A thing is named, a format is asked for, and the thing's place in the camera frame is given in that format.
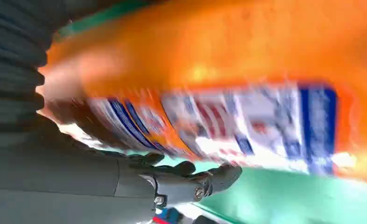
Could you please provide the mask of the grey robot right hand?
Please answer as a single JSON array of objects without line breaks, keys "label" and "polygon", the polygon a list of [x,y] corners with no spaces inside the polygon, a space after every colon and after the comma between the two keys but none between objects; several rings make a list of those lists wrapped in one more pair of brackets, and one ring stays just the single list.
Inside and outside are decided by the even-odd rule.
[{"label": "grey robot right hand", "polygon": [[0,224],[138,224],[163,206],[198,202],[232,186],[242,169],[195,174],[190,163],[154,167],[103,155],[39,116],[0,124]]}]

